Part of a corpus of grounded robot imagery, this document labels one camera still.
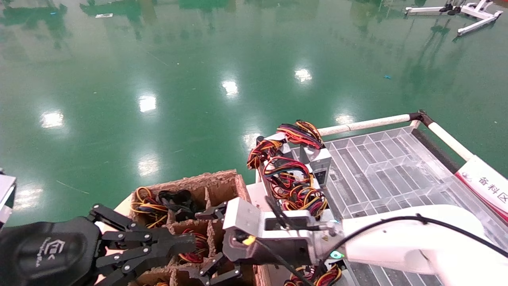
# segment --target white robotic arm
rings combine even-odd
[[[483,226],[470,212],[450,205],[422,206],[389,213],[346,219],[344,235],[398,216],[433,218],[478,237]],[[440,225],[400,220],[374,227],[348,241],[344,250],[350,261],[401,271],[437,274],[446,286],[500,285],[505,283],[508,259],[491,248]]]
[[[344,238],[358,230],[396,217],[418,214],[458,227],[484,240],[481,222],[470,212],[450,205],[421,206],[398,211],[316,222],[308,211],[285,211],[286,219],[298,225],[281,229],[273,212],[262,212],[235,198],[228,202],[224,229],[224,254],[231,261],[271,264],[277,255],[292,265],[317,265],[328,258]],[[256,237],[257,243],[242,245],[235,233]],[[339,248],[349,261],[422,274],[436,274],[446,286],[505,284],[508,259],[479,241],[434,223],[396,220],[369,228]]]

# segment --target black wire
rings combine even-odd
[[[316,232],[319,230],[319,226],[298,226],[293,223],[293,221],[286,216],[286,214],[277,206],[277,204],[274,202],[273,198],[269,196],[265,196],[265,201],[272,210],[272,212],[275,214],[275,218],[277,219],[277,222],[280,224],[280,226],[286,228],[286,225],[289,225],[291,229],[296,231],[311,231]]]
[[[341,241],[339,241],[337,244],[335,244],[335,246],[333,247],[333,249],[339,249],[342,245],[344,245],[346,242],[348,242],[349,240],[353,239],[354,237],[358,236],[359,234],[373,228],[373,227],[376,227],[376,226],[379,226],[379,225],[382,225],[382,224],[385,224],[385,223],[389,223],[389,222],[392,222],[392,221],[397,221],[397,220],[417,220],[417,221],[420,221],[422,222],[423,224],[427,224],[427,223],[433,223],[433,224],[437,224],[437,225],[440,225],[440,226],[443,226],[443,227],[446,227],[446,228],[449,228],[453,231],[456,231],[460,234],[463,234],[469,238],[472,238],[478,242],[480,242],[481,244],[485,245],[485,246],[488,246],[489,248],[491,248],[492,250],[498,252],[499,254],[503,255],[504,257],[508,258],[508,252],[504,251],[503,249],[497,247],[496,245],[486,241],[485,239],[483,238],[480,238],[470,232],[467,232],[461,228],[458,228],[454,225],[451,225],[449,223],[446,223],[446,222],[443,222],[443,221],[440,221],[440,220],[436,220],[436,219],[432,219],[432,218],[427,218],[427,217],[423,217],[421,216],[420,214],[417,214],[416,216],[396,216],[396,217],[391,217],[391,218],[387,218],[387,219],[383,219],[383,220],[380,220],[380,221],[377,221],[373,224],[370,224],[370,225],[367,225],[357,231],[355,231],[354,233],[348,235],[347,237],[343,238]]]
[[[284,258],[282,258],[280,255],[276,254],[275,251],[273,251],[270,247],[268,247],[263,242],[259,241],[259,239],[254,240],[257,244],[261,245],[267,252],[269,252],[281,265],[284,265],[291,273],[293,273],[300,281],[302,281],[307,286],[314,286],[312,282],[307,280],[300,272],[296,271],[296,269],[291,266]]]

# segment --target transparent plastic tray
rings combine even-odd
[[[335,218],[353,218],[403,208],[448,204],[473,213],[485,235],[507,249],[508,227],[412,134],[412,127],[329,141],[332,155],[325,195]],[[298,159],[298,149],[293,156]],[[361,286],[439,286],[421,275],[350,263]]]

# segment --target black connector joint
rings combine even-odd
[[[409,114],[409,121],[413,120],[419,120],[427,127],[429,127],[429,125],[434,122],[423,109],[418,110],[418,112]]]
[[[189,273],[189,278],[200,281],[203,286],[226,286],[236,285],[234,280],[242,277],[242,271],[240,265],[234,263],[233,270],[220,275],[214,275],[217,273],[224,264],[228,263],[229,260],[224,256],[222,252],[217,253],[212,258],[212,261],[206,263],[201,269],[197,268],[182,268],[182,271]]]
[[[428,224],[429,221],[426,217],[423,217],[421,214],[416,214],[416,216],[420,219],[420,221],[423,223],[423,224]]]
[[[226,208],[228,202],[223,202],[216,207],[210,207],[204,212],[196,213],[196,219],[220,219],[224,221],[224,215],[226,214]]]

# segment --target robotic hand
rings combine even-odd
[[[101,221],[118,232],[101,234]],[[106,256],[106,247],[123,253]],[[106,208],[94,205],[88,217],[66,222],[36,222],[6,227],[0,233],[0,285],[125,286],[173,255],[195,249],[192,234],[149,230]]]

